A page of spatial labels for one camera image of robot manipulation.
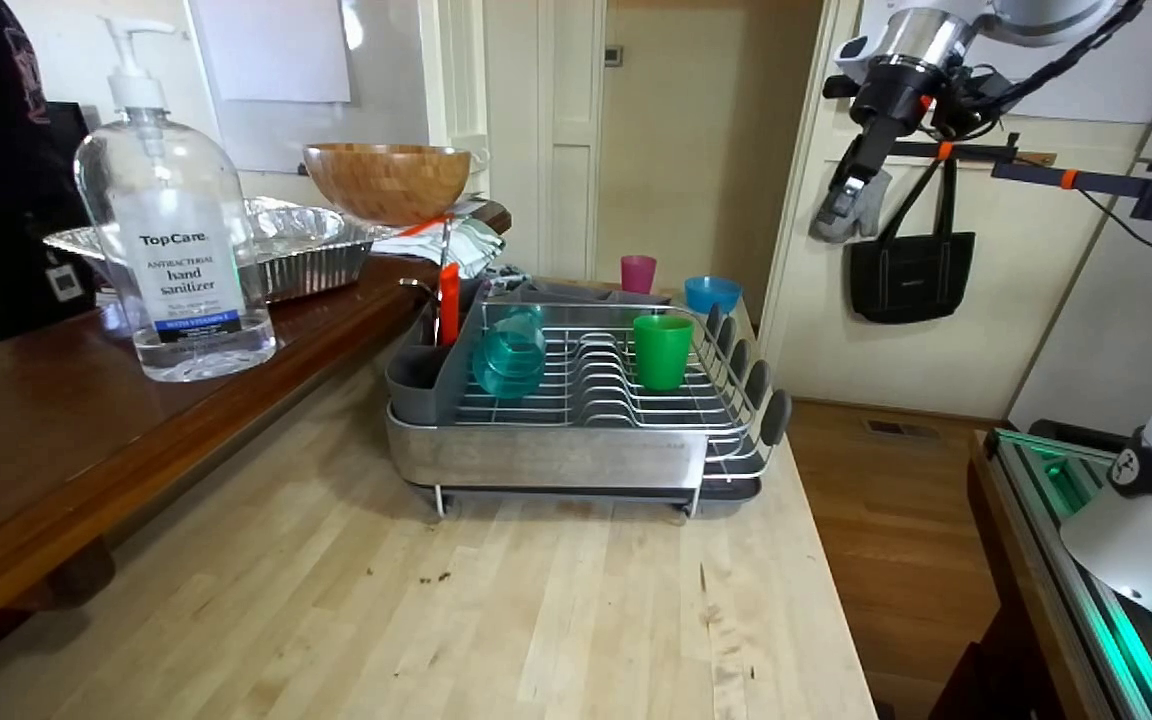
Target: wooden bowl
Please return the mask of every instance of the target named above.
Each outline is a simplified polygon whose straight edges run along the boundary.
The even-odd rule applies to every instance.
[[[303,172],[345,214],[405,230],[457,206],[468,151],[430,144],[309,144]]]

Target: pink cup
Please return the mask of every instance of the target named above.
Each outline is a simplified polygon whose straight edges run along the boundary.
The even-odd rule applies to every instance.
[[[622,292],[652,296],[657,255],[622,255]]]

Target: pump bottle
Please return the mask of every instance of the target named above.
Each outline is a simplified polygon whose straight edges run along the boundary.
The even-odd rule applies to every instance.
[[[121,122],[75,151],[75,189],[110,255],[125,255],[121,299],[149,381],[197,385],[274,361],[269,309],[244,299],[232,245],[247,241],[232,159],[197,129],[168,122],[138,38],[183,38],[158,19],[104,19],[121,53],[110,78]]]

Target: dish drying rack tray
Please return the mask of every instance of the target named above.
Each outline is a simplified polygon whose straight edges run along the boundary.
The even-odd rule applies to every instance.
[[[482,327],[519,305],[544,309],[544,381],[525,402],[494,402],[468,357]],[[681,394],[644,394],[629,323],[667,309],[528,288],[477,299],[431,385],[412,385],[412,365],[438,361],[412,331],[384,365],[400,477],[430,491],[438,518],[457,491],[667,500],[687,518],[702,500],[756,498],[788,396],[768,394],[765,361],[747,365],[747,340],[726,318],[695,327]]]

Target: black bag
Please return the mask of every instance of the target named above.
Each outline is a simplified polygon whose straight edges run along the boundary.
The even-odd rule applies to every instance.
[[[906,214],[942,167],[942,206],[931,237],[897,237]],[[938,159],[902,199],[871,245],[849,245],[854,309],[871,323],[915,323],[954,318],[966,299],[978,233],[954,233],[955,159]]]

